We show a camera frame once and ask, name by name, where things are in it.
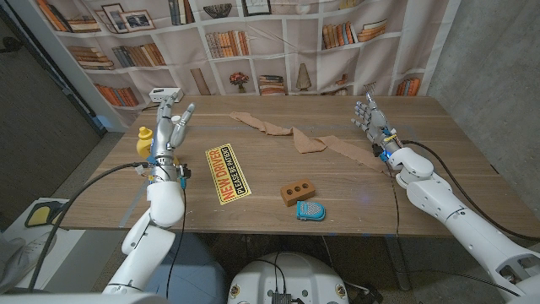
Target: beige fabric strip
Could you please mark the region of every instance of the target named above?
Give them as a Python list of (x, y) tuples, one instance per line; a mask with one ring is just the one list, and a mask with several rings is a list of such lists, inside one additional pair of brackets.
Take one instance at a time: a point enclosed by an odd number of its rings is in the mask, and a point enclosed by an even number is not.
[(385, 164), (376, 157), (373, 157), (371, 151), (359, 148), (352, 144), (345, 143), (335, 136), (325, 136), (321, 138), (309, 138), (297, 128), (281, 128), (270, 122), (262, 122), (247, 112), (231, 112), (229, 116), (239, 122), (243, 122), (254, 128), (259, 129), (267, 135), (283, 136), (293, 134), (294, 146), (300, 153), (321, 152), (326, 147), (356, 160), (369, 168), (384, 172)]

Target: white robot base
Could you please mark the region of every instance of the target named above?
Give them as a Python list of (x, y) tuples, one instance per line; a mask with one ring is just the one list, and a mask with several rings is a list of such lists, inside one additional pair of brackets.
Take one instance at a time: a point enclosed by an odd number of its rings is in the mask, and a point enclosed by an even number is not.
[(272, 265), (276, 254), (254, 260), (235, 276), (229, 289), (229, 304), (290, 303), (291, 299), (300, 299), (298, 303), (348, 303), (345, 284), (339, 275), (318, 259), (302, 253), (278, 254), (276, 264), (283, 270), (284, 285), (280, 270)]

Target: picture frame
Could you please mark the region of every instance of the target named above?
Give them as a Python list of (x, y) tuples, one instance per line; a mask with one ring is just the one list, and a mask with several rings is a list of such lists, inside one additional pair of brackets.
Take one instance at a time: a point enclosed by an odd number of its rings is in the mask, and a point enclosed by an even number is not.
[(130, 32), (155, 29), (154, 21), (152, 21), (149, 11), (146, 9), (120, 13), (120, 16)]
[(272, 14), (270, 0), (242, 0), (245, 16)]
[(109, 29), (111, 33), (117, 33), (114, 26), (112, 26), (112, 22), (109, 20), (109, 16), (107, 16), (107, 13), (105, 11), (95, 11), (95, 14), (100, 17), (101, 22)]
[(124, 9), (120, 3), (102, 5), (103, 11), (107, 15), (107, 18), (110, 20), (112, 26), (116, 30), (116, 33), (123, 34), (129, 32), (127, 26), (124, 24), (120, 13), (124, 12)]

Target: robotic arm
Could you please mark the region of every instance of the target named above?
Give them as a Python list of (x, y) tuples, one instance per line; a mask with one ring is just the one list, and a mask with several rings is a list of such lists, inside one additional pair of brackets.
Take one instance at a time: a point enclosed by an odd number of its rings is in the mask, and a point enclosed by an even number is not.
[(148, 162), (153, 165), (154, 181), (147, 187), (150, 208), (127, 233), (122, 252), (127, 258), (112, 277), (104, 294), (129, 294), (143, 291), (152, 274), (172, 247), (175, 233), (167, 231), (181, 220), (184, 200), (177, 177), (188, 177), (185, 166), (174, 164), (174, 150), (184, 141), (186, 125), (195, 111), (190, 104), (184, 114), (171, 117), (177, 93), (159, 104), (157, 125)]
[[(366, 97), (368, 105), (357, 102), (355, 114), (359, 119), (352, 122), (366, 132), (375, 155), (400, 171), (397, 183), (407, 189), (411, 203), (445, 225), (494, 283), (514, 291), (521, 299), (540, 298), (540, 254), (516, 245), (463, 204), (450, 184), (433, 172), (429, 160), (402, 146), (375, 101), (369, 94)], [(499, 291), (506, 301), (516, 299), (507, 291)]]

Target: printed backdrop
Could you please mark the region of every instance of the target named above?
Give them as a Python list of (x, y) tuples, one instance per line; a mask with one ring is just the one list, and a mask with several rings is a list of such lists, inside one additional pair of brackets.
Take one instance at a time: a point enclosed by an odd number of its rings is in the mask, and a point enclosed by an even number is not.
[[(41, 11), (70, 51), (94, 53), (71, 52), (129, 124), (154, 87), (181, 87), (187, 95), (425, 95), (459, 2), (46, 2), (69, 24), (95, 19), (96, 32), (57, 30)], [(237, 72), (247, 76), (245, 93), (230, 82)]]

